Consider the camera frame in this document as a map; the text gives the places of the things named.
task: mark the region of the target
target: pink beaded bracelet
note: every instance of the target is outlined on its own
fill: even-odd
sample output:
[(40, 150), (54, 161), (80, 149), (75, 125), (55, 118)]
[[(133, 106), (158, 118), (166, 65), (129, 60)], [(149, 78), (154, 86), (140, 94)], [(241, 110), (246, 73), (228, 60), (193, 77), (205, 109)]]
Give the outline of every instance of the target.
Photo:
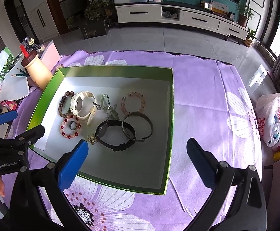
[[(66, 125), (66, 123), (67, 123), (67, 121), (69, 120), (69, 119), (73, 119), (73, 118), (75, 118), (76, 119), (76, 122), (77, 122), (77, 128), (75, 129), (75, 133), (74, 134), (72, 134), (72, 135), (67, 135), (67, 134), (65, 134), (64, 133), (64, 126)], [(60, 133), (61, 133), (61, 135), (62, 136), (64, 136), (65, 138), (68, 138), (68, 139), (71, 139), (71, 138), (75, 138), (75, 136), (78, 136), (79, 135), (79, 133), (80, 133), (80, 128), (81, 128), (81, 125), (80, 125), (80, 122), (79, 122), (79, 118), (77, 118), (76, 116), (74, 116), (74, 115), (69, 115), (69, 116), (67, 116), (65, 119), (64, 119), (64, 121), (62, 122), (62, 124), (61, 124), (61, 127), (60, 127)]]
[(121, 101), (121, 109), (123, 111), (123, 113), (125, 115), (129, 114), (129, 112), (126, 110), (125, 108), (125, 101), (126, 101), (126, 98), (130, 97), (130, 96), (136, 96), (136, 97), (139, 97), (141, 99), (141, 107), (138, 109), (138, 112), (140, 113), (143, 113), (144, 112), (144, 108), (145, 108), (145, 99), (144, 99), (144, 96), (138, 92), (131, 92), (131, 93), (128, 93), (127, 96), (124, 96), (122, 98), (122, 101)]

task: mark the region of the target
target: beaded bracelet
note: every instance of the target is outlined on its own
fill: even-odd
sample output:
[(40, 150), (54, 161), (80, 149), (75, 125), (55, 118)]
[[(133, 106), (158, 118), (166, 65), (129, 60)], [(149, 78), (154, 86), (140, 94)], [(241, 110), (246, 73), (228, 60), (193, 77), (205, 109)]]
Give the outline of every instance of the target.
[(122, 109), (123, 113), (124, 113), (125, 115), (129, 114), (129, 112), (128, 112), (128, 111), (126, 110), (126, 108), (125, 108), (125, 101), (126, 101), (126, 98), (128, 98), (128, 97), (130, 97), (130, 96), (137, 96), (137, 97), (139, 97), (139, 98), (141, 99), (141, 107), (138, 109), (138, 112), (143, 113), (143, 112), (144, 112), (144, 108), (145, 108), (146, 102), (145, 102), (144, 96), (143, 96), (142, 94), (138, 93), (138, 92), (131, 92), (131, 93), (128, 93), (128, 94), (127, 94), (127, 97), (124, 96), (124, 97), (122, 98), (122, 101), (121, 101), (121, 109)]
[[(75, 129), (75, 133), (72, 134), (72, 135), (67, 135), (64, 133), (64, 126), (66, 125), (67, 121), (69, 119), (73, 119), (75, 117), (76, 119), (76, 122), (77, 122), (77, 128)], [(79, 122), (79, 118), (77, 118), (76, 116), (74, 116), (73, 114), (67, 116), (64, 121), (62, 122), (62, 125), (60, 127), (60, 133), (62, 136), (64, 136), (65, 138), (68, 138), (68, 139), (71, 139), (71, 138), (75, 138), (75, 136), (78, 136), (79, 135), (79, 132), (80, 132), (80, 128), (81, 128), (81, 125), (80, 125), (80, 122)]]
[(69, 96), (73, 97), (74, 95), (75, 95), (75, 93), (74, 93), (73, 91), (71, 91), (71, 92), (67, 91), (67, 92), (64, 94), (64, 96), (62, 96), (62, 99), (61, 99), (61, 101), (60, 101), (60, 103), (59, 103), (59, 109), (58, 109), (59, 115), (60, 115), (61, 117), (66, 118), (67, 116), (69, 116), (69, 115), (71, 114), (71, 111), (70, 111), (70, 110), (68, 110), (66, 114), (62, 114), (62, 108), (63, 108), (63, 106), (64, 106), (64, 103), (65, 103), (65, 100), (67, 99), (67, 97), (69, 97)]

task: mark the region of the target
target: red straw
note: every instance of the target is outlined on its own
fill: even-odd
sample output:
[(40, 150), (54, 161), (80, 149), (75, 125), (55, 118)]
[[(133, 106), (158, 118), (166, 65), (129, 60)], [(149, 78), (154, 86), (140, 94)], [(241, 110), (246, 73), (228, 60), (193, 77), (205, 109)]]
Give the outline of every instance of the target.
[(20, 45), (20, 48), (21, 48), (21, 51), (22, 51), (22, 53), (24, 54), (24, 56), (25, 56), (26, 58), (28, 58), (28, 57), (29, 57), (29, 54), (28, 54), (27, 50), (25, 49), (25, 47), (21, 44), (21, 45)]

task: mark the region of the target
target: brown beaded bracelet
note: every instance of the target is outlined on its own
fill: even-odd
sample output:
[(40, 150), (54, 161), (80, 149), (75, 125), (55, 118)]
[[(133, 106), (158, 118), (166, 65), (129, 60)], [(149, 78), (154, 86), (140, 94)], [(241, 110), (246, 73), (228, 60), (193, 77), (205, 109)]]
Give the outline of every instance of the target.
[(59, 109), (58, 109), (58, 112), (59, 112), (59, 115), (63, 118), (66, 118), (67, 116), (69, 116), (71, 114), (71, 111), (70, 110), (67, 110), (67, 113), (66, 114), (62, 114), (62, 108), (64, 106), (64, 103), (65, 103), (65, 100), (67, 99), (67, 97), (71, 96), (73, 97), (75, 95), (75, 93), (73, 91), (67, 91), (64, 96), (62, 96), (62, 99), (59, 103)]

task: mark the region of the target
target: metal bolt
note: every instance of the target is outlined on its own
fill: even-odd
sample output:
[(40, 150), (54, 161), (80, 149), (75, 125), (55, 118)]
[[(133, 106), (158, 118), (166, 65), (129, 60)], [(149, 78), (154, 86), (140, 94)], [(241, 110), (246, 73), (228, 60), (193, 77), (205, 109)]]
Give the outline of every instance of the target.
[(26, 166), (23, 166), (20, 168), (20, 172), (25, 172), (27, 170), (27, 167)]
[(219, 162), (219, 164), (222, 167), (228, 167), (229, 166), (229, 164), (226, 161), (221, 161), (221, 162)]
[(249, 169), (250, 169), (251, 171), (256, 171), (256, 167), (255, 167), (254, 165), (249, 165)]
[(53, 163), (53, 162), (49, 162), (49, 163), (47, 164), (47, 168), (49, 168), (49, 169), (52, 169), (52, 168), (54, 168), (55, 166), (56, 166), (56, 164)]

